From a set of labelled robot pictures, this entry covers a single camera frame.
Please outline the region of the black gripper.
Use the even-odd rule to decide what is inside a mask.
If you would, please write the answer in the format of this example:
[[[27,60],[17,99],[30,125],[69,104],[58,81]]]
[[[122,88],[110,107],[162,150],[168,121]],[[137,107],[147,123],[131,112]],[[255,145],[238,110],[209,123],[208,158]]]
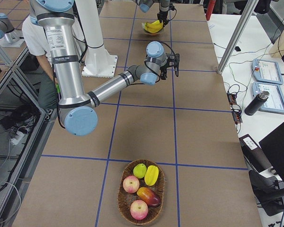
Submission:
[[[168,12],[169,12],[168,8],[159,9],[159,13],[157,14],[157,18],[158,18],[160,23],[167,24],[169,22],[169,20],[167,18]]]

